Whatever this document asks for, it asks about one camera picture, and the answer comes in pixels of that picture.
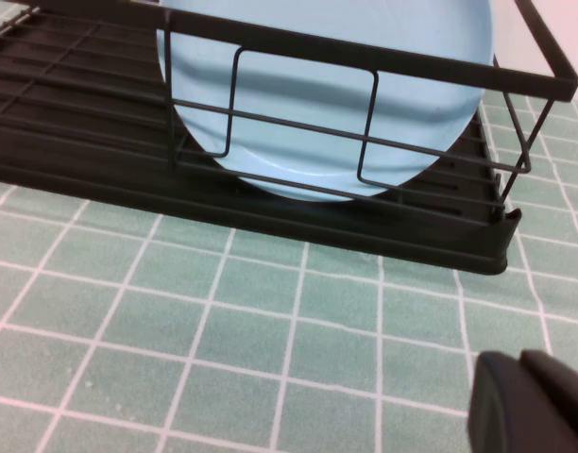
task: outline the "blue plastic plate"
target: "blue plastic plate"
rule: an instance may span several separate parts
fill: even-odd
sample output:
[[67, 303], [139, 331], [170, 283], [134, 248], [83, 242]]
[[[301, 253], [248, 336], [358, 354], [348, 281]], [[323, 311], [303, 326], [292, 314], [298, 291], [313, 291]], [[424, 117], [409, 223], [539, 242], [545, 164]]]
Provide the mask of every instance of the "blue plastic plate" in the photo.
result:
[[[489, 0], [161, 0], [164, 6], [339, 40], [490, 64]], [[161, 69], [163, 35], [158, 34]], [[227, 108], [238, 46], [173, 34], [173, 95]], [[364, 133], [371, 73], [254, 52], [242, 54], [235, 108], [312, 125]], [[446, 151], [477, 109], [483, 90], [380, 73], [370, 135]], [[207, 151], [224, 152], [226, 115], [177, 108]], [[361, 143], [286, 126], [234, 118], [225, 168], [304, 184], [375, 195], [384, 189], [356, 177]], [[434, 156], [376, 144], [367, 147], [364, 176], [400, 185]], [[307, 201], [346, 198], [247, 179], [272, 193]]]

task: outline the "black metal wire rack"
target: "black metal wire rack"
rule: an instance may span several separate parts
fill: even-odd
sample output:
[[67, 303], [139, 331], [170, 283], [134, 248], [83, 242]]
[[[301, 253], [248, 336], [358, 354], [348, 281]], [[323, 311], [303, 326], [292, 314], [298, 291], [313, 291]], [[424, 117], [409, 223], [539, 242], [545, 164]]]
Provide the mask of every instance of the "black metal wire rack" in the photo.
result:
[[[516, 0], [554, 76], [339, 42], [161, 8], [147, 3], [35, 0], [0, 27], [0, 180], [289, 238], [497, 274], [520, 212], [504, 200], [553, 101], [570, 101], [578, 77], [530, 0]], [[166, 77], [155, 30], [165, 36]], [[227, 109], [174, 99], [170, 36], [182, 32], [239, 45]], [[272, 118], [234, 108], [240, 56], [264, 52], [371, 72], [363, 134]], [[478, 114], [448, 152], [371, 137], [379, 72], [499, 90], [521, 145], [516, 165], [494, 162]], [[509, 92], [548, 99], [525, 138]], [[227, 147], [196, 143], [174, 106], [228, 116]], [[342, 137], [362, 144], [359, 179], [386, 192], [365, 197], [222, 168], [232, 119], [247, 118]], [[388, 186], [363, 175], [368, 143], [438, 156], [411, 181]], [[496, 170], [510, 177], [500, 192]], [[265, 193], [239, 177], [352, 199], [306, 203]]]

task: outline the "black object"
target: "black object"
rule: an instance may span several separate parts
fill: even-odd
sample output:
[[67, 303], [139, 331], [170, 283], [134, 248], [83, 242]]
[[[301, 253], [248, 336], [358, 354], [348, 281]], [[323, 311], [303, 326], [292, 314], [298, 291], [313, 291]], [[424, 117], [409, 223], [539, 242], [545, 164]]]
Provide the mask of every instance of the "black object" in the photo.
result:
[[473, 453], [578, 453], [578, 374], [541, 351], [484, 352], [467, 428]]
[[[555, 77], [340, 42], [237, 23], [145, 3], [34, 0], [0, 27], [0, 180], [144, 210], [251, 229], [369, 253], [497, 274], [520, 212], [505, 212], [516, 176], [531, 170], [529, 149], [553, 100], [569, 101], [578, 77], [530, 0], [516, 0]], [[311, 59], [370, 71], [502, 90], [521, 144], [516, 165], [493, 162], [478, 115], [447, 152], [304, 125], [172, 98], [163, 82], [155, 30], [234, 42], [236, 80], [242, 52]], [[524, 138], [507, 92], [551, 99]], [[376, 93], [372, 86], [371, 106]], [[221, 168], [191, 137], [174, 105], [298, 127], [363, 143], [363, 182], [376, 197], [327, 190]], [[439, 156], [400, 187], [364, 179], [367, 143]], [[495, 170], [511, 174], [503, 193]], [[344, 203], [305, 203], [265, 193], [249, 177], [343, 195]]]

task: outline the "plate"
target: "plate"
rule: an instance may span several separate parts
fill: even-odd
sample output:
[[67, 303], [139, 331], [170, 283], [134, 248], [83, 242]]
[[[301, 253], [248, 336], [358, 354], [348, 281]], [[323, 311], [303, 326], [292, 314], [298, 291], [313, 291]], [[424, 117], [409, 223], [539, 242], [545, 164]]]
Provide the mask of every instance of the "plate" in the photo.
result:
[[[490, 64], [489, 0], [161, 0], [163, 6], [257, 25], [426, 55]], [[227, 108], [237, 45], [172, 34], [173, 95]], [[163, 33], [158, 50], [164, 73]], [[244, 52], [234, 107], [362, 134], [373, 75], [343, 66]], [[478, 108], [483, 90], [380, 73], [370, 135], [440, 151], [451, 147]], [[228, 117], [177, 106], [207, 151], [223, 153]], [[356, 176], [361, 143], [287, 126], [234, 118], [223, 167], [371, 196], [383, 188]], [[363, 176], [400, 185], [437, 157], [370, 143]], [[345, 197], [246, 179], [261, 189], [305, 201]]]

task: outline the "tiled surface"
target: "tiled surface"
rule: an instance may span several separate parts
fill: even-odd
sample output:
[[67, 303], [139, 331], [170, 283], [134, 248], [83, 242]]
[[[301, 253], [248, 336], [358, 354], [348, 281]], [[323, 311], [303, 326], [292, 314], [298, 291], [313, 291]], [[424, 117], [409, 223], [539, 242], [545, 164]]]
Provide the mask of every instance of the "tiled surface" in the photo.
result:
[[578, 370], [578, 104], [541, 138], [497, 277], [0, 184], [0, 452], [468, 451], [475, 353]]

